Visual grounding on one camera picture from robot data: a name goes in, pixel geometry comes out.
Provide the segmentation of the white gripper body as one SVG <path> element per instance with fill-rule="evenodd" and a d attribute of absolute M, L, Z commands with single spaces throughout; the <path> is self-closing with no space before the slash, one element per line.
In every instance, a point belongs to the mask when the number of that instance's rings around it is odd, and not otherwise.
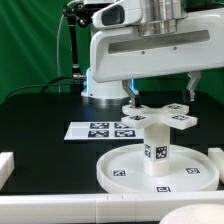
<path fill-rule="evenodd" d="M 224 7 L 187 12 L 184 0 L 118 0 L 92 23 L 97 82 L 224 67 Z"/>

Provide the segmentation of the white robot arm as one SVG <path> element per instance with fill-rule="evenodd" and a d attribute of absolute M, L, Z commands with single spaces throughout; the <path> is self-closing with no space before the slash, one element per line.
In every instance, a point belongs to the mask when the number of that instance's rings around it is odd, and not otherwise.
<path fill-rule="evenodd" d="M 224 67 L 224 8 L 188 12 L 185 0 L 84 0 L 93 13 L 90 68 L 82 96 L 139 104 L 136 78 L 188 73 L 194 99 L 203 70 Z"/>

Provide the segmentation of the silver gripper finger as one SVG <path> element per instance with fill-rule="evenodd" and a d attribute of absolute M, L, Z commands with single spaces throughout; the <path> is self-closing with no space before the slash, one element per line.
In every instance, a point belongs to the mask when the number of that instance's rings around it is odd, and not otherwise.
<path fill-rule="evenodd" d="M 122 81 L 123 89 L 125 90 L 125 92 L 131 99 L 131 106 L 133 108 L 139 108 L 141 106 L 140 95 L 134 92 L 131 84 L 132 84 L 131 80 L 123 80 Z"/>
<path fill-rule="evenodd" d="M 195 89 L 201 79 L 200 71 L 192 71 L 188 73 L 189 83 L 187 88 L 183 91 L 183 100 L 186 103 L 193 102 L 195 98 Z"/>

